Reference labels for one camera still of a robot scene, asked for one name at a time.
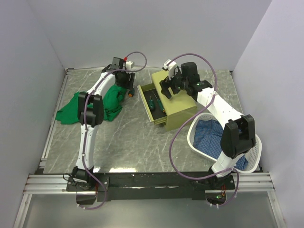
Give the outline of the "stubby green screwdriver orange cap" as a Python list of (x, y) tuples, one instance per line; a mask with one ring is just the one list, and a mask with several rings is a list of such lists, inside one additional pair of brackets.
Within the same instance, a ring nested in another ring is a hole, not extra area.
[(128, 92), (128, 95), (129, 95), (129, 97), (133, 97), (133, 96), (134, 96), (134, 90), (130, 90), (130, 91)]

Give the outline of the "long green screwdriver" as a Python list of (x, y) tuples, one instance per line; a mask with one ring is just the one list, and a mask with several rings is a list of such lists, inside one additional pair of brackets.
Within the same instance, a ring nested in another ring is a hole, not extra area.
[(161, 103), (161, 100), (159, 99), (159, 97), (158, 97), (155, 93), (153, 93), (153, 94), (154, 94), (154, 96), (155, 96), (155, 98), (156, 98), (156, 101), (157, 101), (157, 103), (158, 103), (158, 106), (159, 106), (160, 110), (164, 113), (164, 112), (165, 112), (165, 109), (164, 109), (164, 107), (163, 107), (163, 105), (162, 105), (162, 103)]

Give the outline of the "short green screwdriver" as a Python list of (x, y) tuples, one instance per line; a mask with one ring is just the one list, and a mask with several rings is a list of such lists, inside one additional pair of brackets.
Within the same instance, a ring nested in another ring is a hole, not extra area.
[(149, 100), (148, 100), (148, 106), (149, 106), (149, 109), (150, 109), (151, 111), (154, 111), (154, 110), (155, 110), (155, 103), (154, 103), (154, 101), (153, 101), (153, 99), (152, 99), (151, 96), (150, 96), (150, 98), (149, 98)]

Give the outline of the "yellow-green metal tool chest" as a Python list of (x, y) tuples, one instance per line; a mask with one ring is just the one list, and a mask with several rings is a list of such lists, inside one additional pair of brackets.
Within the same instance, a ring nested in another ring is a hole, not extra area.
[[(168, 99), (161, 93), (159, 82), (168, 75), (165, 71), (159, 71), (151, 75), (152, 82), (146, 85), (139, 85), (138, 92), (142, 99), (144, 108), (147, 112), (149, 121), (154, 124), (164, 124), (166, 131), (178, 129), (197, 112), (197, 106), (194, 100), (186, 94), (185, 91), (180, 91), (178, 94), (171, 95)], [(163, 113), (154, 96), (155, 93), (165, 109)], [(148, 100), (152, 97), (155, 103), (155, 110), (151, 111), (148, 106)]]

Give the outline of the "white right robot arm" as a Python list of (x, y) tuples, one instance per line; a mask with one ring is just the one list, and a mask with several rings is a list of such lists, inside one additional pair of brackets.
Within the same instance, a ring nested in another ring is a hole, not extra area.
[(168, 72), (168, 76), (160, 82), (163, 95), (170, 99), (172, 95), (184, 90), (203, 105), (223, 128), (221, 154), (206, 176), (209, 186), (217, 190), (224, 185), (237, 161), (255, 147), (255, 120), (251, 115), (243, 115), (230, 106), (211, 83), (202, 81), (194, 62), (178, 66), (169, 59), (163, 64), (163, 70)]

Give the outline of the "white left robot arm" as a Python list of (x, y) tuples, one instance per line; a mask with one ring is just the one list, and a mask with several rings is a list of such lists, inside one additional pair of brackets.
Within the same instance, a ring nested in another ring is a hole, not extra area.
[(77, 117), (81, 124), (81, 139), (76, 166), (68, 179), (68, 186), (75, 186), (84, 191), (91, 190), (96, 185), (89, 175), (94, 169), (95, 138), (99, 125), (104, 120), (104, 98), (113, 85), (132, 89), (135, 73), (131, 70), (134, 62), (127, 57), (114, 57), (112, 63), (106, 66), (96, 83), (86, 92), (78, 96)]

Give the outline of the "green cloth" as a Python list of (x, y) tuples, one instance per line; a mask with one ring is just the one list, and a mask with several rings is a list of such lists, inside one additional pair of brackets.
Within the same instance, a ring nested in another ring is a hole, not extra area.
[[(121, 112), (127, 89), (113, 85), (103, 97), (104, 120), (113, 121), (113, 119)], [(63, 125), (71, 125), (79, 122), (77, 117), (78, 96), (80, 92), (74, 93), (73, 98), (59, 111), (57, 111), (55, 119)]]

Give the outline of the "blue checkered shirt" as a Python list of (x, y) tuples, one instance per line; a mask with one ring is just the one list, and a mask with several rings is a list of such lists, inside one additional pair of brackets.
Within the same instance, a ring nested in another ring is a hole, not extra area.
[(222, 126), (216, 120), (198, 120), (195, 127), (194, 148), (217, 160), (222, 151), (223, 131)]

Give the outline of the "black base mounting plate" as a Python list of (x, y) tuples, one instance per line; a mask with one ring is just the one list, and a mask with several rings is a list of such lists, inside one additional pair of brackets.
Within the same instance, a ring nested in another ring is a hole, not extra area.
[(189, 180), (175, 172), (157, 173), (96, 173), (96, 182), (89, 183), (75, 177), (67, 179), (66, 190), (76, 193), (92, 193), (97, 201), (112, 200), (154, 200), (154, 199), (192, 199), (204, 200), (208, 190), (220, 192), (234, 190), (236, 181), (232, 175), (225, 180)]

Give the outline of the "white plastic laundry basket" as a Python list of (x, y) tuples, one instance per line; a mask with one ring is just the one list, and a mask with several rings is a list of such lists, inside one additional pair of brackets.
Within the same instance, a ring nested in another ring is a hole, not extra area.
[[(221, 153), (220, 141), (223, 128), (210, 113), (201, 113), (192, 122), (187, 142), (192, 151), (210, 161), (216, 162)], [(236, 163), (240, 173), (252, 173), (257, 170), (262, 152), (262, 143), (256, 135), (256, 145), (244, 154)]]

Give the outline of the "aluminium frame rail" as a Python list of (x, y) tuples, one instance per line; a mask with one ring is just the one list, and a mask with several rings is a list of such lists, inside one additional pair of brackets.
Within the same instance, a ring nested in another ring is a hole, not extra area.
[(30, 174), (23, 190), (22, 201), (13, 226), (15, 228), (23, 227), (33, 195), (77, 194), (76, 192), (68, 192), (66, 188), (67, 181), (60, 174)]

